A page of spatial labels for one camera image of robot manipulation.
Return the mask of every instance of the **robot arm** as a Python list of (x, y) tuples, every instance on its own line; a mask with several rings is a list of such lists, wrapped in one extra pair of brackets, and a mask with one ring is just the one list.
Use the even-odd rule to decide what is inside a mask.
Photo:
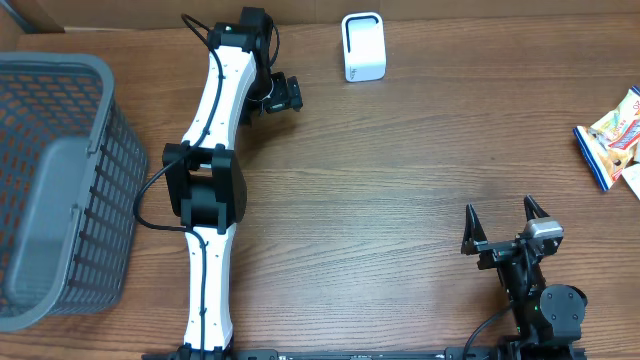
[(471, 349), (475, 338), (472, 335), (464, 349), (447, 349), (452, 360), (469, 359), (471, 355), (496, 360), (585, 359), (584, 351), (575, 350), (573, 342), (582, 336), (580, 325), (587, 297), (574, 286), (547, 286), (540, 269), (542, 259), (558, 251), (564, 229), (530, 195), (524, 198), (524, 208), (527, 217), (524, 230), (513, 241), (491, 243), (473, 206), (467, 206), (461, 252), (479, 255), (478, 269), (498, 271), (518, 335), (503, 337), (495, 348), (475, 351)]
[[(240, 24), (219, 23), (209, 31), (208, 47), (215, 51), (222, 68), (218, 69), (210, 52), (209, 75), (193, 123), (181, 144), (167, 144), (163, 153), (165, 166), (178, 161), (165, 173), (173, 212), (205, 244), (202, 251), (201, 239), (186, 234), (191, 264), (190, 305), (181, 349), (190, 352), (224, 352), (233, 336), (229, 313), (231, 247), (247, 199), (246, 183), (234, 152), (238, 126), (250, 123), (255, 110), (272, 113), (302, 107), (296, 78), (287, 80), (282, 73), (271, 74), (273, 61), (268, 58), (268, 45), (272, 27), (263, 9), (245, 8)], [(214, 109), (220, 75), (220, 99)], [(212, 111), (215, 113), (207, 129)], [(204, 132), (207, 135), (200, 145), (190, 147)], [(201, 168), (211, 169), (211, 176), (192, 175), (191, 171)]]

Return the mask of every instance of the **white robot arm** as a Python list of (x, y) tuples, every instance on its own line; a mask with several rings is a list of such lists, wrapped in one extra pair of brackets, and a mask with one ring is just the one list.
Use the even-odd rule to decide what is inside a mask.
[[(191, 264), (189, 320), (179, 352), (200, 352), (202, 358), (227, 351), (233, 336), (231, 247), (247, 196), (234, 152), (238, 126), (250, 123), (255, 110), (272, 113), (302, 107), (296, 78), (271, 73), (272, 28), (263, 9), (244, 8), (240, 24), (218, 23), (206, 28), (206, 40), (199, 35), (210, 50), (207, 83), (182, 142), (167, 144), (163, 153), (171, 206), (185, 226)], [(191, 173), (201, 168), (211, 169), (211, 176)]]
[[(239, 47), (220, 46), (216, 50), (223, 66), (224, 80), (220, 94), (220, 103), (209, 127), (209, 135), (200, 145), (202, 149), (214, 149), (222, 144), (225, 149), (233, 150), (240, 113), (249, 87), (256, 77), (256, 62), (252, 53), (242, 52)], [(218, 86), (218, 68), (209, 54), (210, 66), (207, 84), (202, 94), (196, 117), (182, 138), (182, 142), (195, 143), (204, 131), (206, 119), (213, 108)], [(229, 315), (229, 270), (231, 264), (231, 246), (236, 224), (218, 234), (215, 227), (195, 226), (193, 228), (207, 243), (207, 274), (205, 285), (205, 350), (216, 347), (226, 349), (233, 334), (233, 324)], [(184, 335), (184, 343), (199, 347), (202, 342), (200, 317), (200, 281), (202, 279), (202, 252), (199, 240), (187, 233), (191, 276), (189, 279), (189, 322)]]

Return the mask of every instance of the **white device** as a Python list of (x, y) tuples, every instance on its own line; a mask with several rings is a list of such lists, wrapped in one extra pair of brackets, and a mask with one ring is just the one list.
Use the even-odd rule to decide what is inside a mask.
[[(256, 77), (256, 62), (253, 52), (243, 52), (240, 47), (220, 46), (215, 51), (222, 63), (224, 81), (218, 108), (209, 127), (209, 134), (204, 138), (200, 148), (213, 149), (217, 144), (222, 144), (226, 149), (233, 150), (242, 104)], [(218, 90), (218, 66), (211, 53), (209, 53), (209, 63), (209, 75), (202, 99), (191, 127), (182, 138), (183, 142), (189, 141), (193, 144), (198, 140), (212, 111)], [(229, 313), (229, 271), (236, 225), (231, 225), (224, 235), (218, 234), (215, 227), (195, 226), (193, 228), (207, 244), (204, 315), (204, 344), (207, 351), (213, 351), (215, 348), (226, 349), (233, 335), (233, 324)], [(202, 252), (195, 236), (187, 233), (186, 237), (191, 275), (189, 322), (184, 334), (184, 343), (198, 349), (202, 343), (200, 323)]]
[(349, 82), (381, 79), (387, 68), (382, 18), (374, 12), (342, 19), (344, 74)]

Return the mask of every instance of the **black bracket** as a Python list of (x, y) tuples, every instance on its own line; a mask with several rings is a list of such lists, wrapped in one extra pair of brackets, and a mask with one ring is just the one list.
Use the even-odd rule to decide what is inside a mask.
[[(166, 144), (163, 165), (178, 159), (165, 176), (173, 213), (180, 217), (182, 225), (215, 226), (222, 235), (229, 226), (242, 220), (247, 206), (247, 184), (233, 150), (220, 144), (215, 149)], [(191, 174), (202, 164), (211, 166), (211, 176)]]
[(465, 255), (479, 254), (480, 270), (493, 269), (501, 263), (512, 261), (514, 256), (523, 252), (524, 246), (530, 250), (529, 255), (535, 257), (534, 262), (555, 254), (564, 237), (562, 226), (542, 210), (531, 195), (524, 198), (524, 210), (527, 224), (515, 240), (489, 243), (473, 205), (467, 205), (467, 221), (460, 252)]
[(249, 114), (253, 111), (274, 112), (302, 108), (300, 85), (295, 76), (287, 79), (282, 72), (271, 73), (271, 65), (275, 60), (269, 59), (271, 33), (275, 29), (273, 19), (264, 9), (245, 7), (240, 15), (238, 24), (217, 23), (208, 34), (211, 48), (220, 46), (235, 46), (244, 52), (253, 52), (256, 61), (256, 78), (247, 92), (240, 123), (251, 125)]
[(278, 360), (275, 350), (240, 350), (234, 351), (233, 360)]
[[(448, 347), (444, 350), (444, 360), (463, 360), (463, 351), (463, 347)], [(466, 360), (494, 359), (497, 359), (497, 349), (495, 347), (478, 346), (469, 349)]]
[[(200, 350), (192, 349), (190, 344), (182, 345), (176, 352), (164, 355), (142, 355), (142, 360), (202, 360)], [(229, 351), (215, 348), (204, 352), (204, 360), (232, 360)]]

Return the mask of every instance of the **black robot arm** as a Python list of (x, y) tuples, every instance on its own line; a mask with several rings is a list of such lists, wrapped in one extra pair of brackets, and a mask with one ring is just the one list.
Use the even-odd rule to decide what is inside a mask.
[(564, 229), (531, 196), (524, 198), (524, 208), (524, 230), (512, 241), (497, 243), (487, 240), (473, 206), (466, 209), (461, 252), (479, 255), (478, 269), (498, 271), (519, 333), (502, 338), (491, 359), (584, 359), (572, 343), (581, 337), (587, 297), (574, 286), (547, 286), (540, 270), (542, 259), (558, 251)]

